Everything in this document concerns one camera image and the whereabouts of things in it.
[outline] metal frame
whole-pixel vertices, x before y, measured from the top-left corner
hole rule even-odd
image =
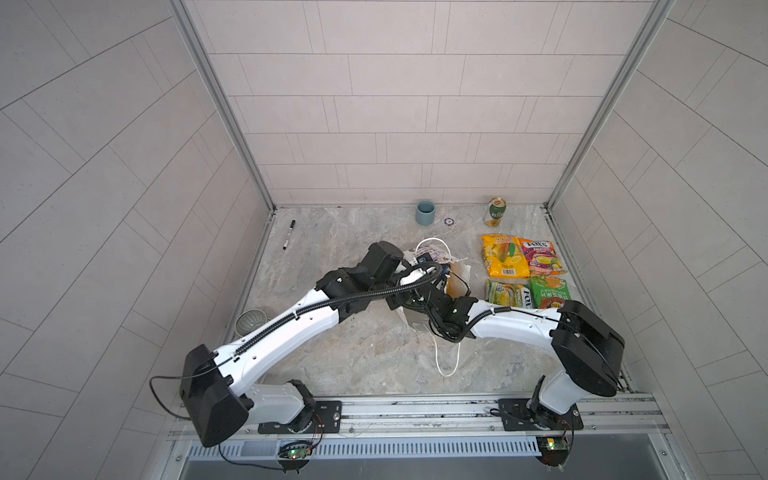
[[[253,154],[248,148],[248,143],[245,141],[243,132],[240,131],[240,125],[237,124],[237,119],[232,112],[229,101],[227,101],[227,96],[224,94],[224,90],[216,76],[214,67],[210,63],[210,59],[205,52],[203,44],[200,42],[200,36],[195,29],[194,23],[192,23],[192,19],[189,16],[184,0],[167,0],[167,3],[170,15],[175,20],[184,43],[187,44],[187,49],[197,66],[197,71],[200,72],[200,76],[203,78],[203,83],[208,87],[210,96],[214,100],[216,109],[221,114],[221,120],[224,122],[224,127],[227,129],[227,132],[234,142],[237,153],[240,154],[240,158],[245,160],[248,171],[256,182],[257,190],[261,193],[264,202],[271,211],[275,211],[275,202],[272,200],[270,191],[266,187],[266,183],[259,173],[259,168],[256,165],[256,161],[253,159]]]
[[[581,135],[581,139],[579,140],[578,145],[576,145],[576,149],[574,150],[573,155],[571,155],[571,159],[565,165],[560,180],[558,180],[557,185],[552,189],[552,194],[545,202],[545,206],[549,210],[553,209],[558,201],[560,201],[565,187],[576,173],[576,169],[589,151],[592,142],[594,142],[594,139],[598,136],[598,133],[600,133],[600,129],[603,127],[608,115],[614,109],[616,102],[621,96],[621,92],[624,91],[624,87],[629,83],[632,74],[643,59],[648,46],[659,32],[661,24],[663,24],[664,20],[667,18],[667,12],[673,3],[674,0],[656,0],[650,7],[650,10],[643,20],[643,24],[640,26],[640,30],[637,31],[627,54],[621,61],[621,65],[619,66],[616,75],[614,75],[614,79],[611,81],[611,84],[608,85],[608,89],[606,90],[605,95],[603,95],[592,119],[589,121],[587,129],[584,131],[584,134]]]

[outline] beer can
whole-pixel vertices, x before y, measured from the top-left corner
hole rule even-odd
[[[503,198],[492,198],[488,202],[488,215],[486,216],[485,224],[489,227],[498,227],[502,222],[505,210],[507,210],[507,202]]]

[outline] black marker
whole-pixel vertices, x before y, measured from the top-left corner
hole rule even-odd
[[[286,237],[286,242],[285,242],[285,244],[283,245],[283,250],[285,250],[286,248],[288,248],[288,240],[290,240],[290,233],[291,233],[291,232],[293,232],[293,226],[294,226],[294,225],[296,225],[296,221],[295,221],[295,220],[291,220],[291,221],[290,221],[290,228],[288,229],[288,236]]]

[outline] gray cup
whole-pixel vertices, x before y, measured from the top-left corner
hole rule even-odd
[[[435,221],[435,204],[430,201],[419,202],[416,205],[416,223],[419,225],[432,225]]]

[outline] gray floor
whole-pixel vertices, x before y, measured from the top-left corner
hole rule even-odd
[[[330,270],[355,266],[368,245],[387,240],[403,250],[426,237],[440,237],[454,257],[471,266],[472,295],[485,297],[488,278],[482,264],[480,237],[510,233],[531,240],[553,240],[538,206],[509,207],[502,225],[489,229],[484,206],[438,206],[435,223],[418,225],[413,207],[283,208],[277,217],[257,271],[247,308],[276,316],[312,289]],[[455,224],[444,225],[451,217]],[[290,245],[283,242],[291,220],[296,227]],[[571,295],[579,299],[569,281]],[[456,374],[443,378],[435,368],[428,333],[410,328],[383,300],[311,339],[277,363],[265,383],[299,379],[316,396],[530,391],[555,361],[540,349],[501,339],[466,339]],[[458,346],[438,339],[444,372],[455,365]]]

